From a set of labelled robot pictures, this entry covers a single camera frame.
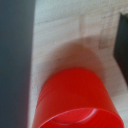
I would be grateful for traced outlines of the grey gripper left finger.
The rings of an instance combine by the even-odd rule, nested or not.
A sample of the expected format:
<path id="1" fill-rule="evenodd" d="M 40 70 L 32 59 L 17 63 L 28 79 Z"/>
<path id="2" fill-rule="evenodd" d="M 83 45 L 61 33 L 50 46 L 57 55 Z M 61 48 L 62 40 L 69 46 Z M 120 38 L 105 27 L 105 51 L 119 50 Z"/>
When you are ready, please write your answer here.
<path id="1" fill-rule="evenodd" d="M 35 0 L 0 0 L 0 128 L 27 128 Z"/>

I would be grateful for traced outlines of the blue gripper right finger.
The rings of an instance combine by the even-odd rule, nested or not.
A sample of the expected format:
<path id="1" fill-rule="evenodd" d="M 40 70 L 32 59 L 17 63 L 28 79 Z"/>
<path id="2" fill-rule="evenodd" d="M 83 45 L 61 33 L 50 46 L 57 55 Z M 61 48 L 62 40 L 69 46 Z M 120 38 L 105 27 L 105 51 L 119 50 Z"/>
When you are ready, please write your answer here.
<path id="1" fill-rule="evenodd" d="M 128 85 L 128 13 L 120 15 L 113 55 Z"/>

